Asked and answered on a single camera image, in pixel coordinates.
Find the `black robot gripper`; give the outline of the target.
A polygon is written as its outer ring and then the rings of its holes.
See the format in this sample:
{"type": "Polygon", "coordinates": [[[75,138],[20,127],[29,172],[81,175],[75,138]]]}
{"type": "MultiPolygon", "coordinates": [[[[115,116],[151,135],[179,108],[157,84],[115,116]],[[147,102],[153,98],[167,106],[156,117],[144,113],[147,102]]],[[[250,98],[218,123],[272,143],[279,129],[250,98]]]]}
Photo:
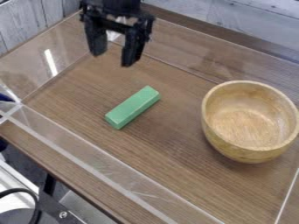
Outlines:
{"type": "Polygon", "coordinates": [[[145,43],[152,34],[155,16],[141,10],[141,0],[80,0],[80,21],[91,54],[97,57],[108,49],[107,30],[113,27],[108,15],[135,19],[125,32],[125,44],[121,50],[121,66],[131,67],[141,58],[145,43]]]}

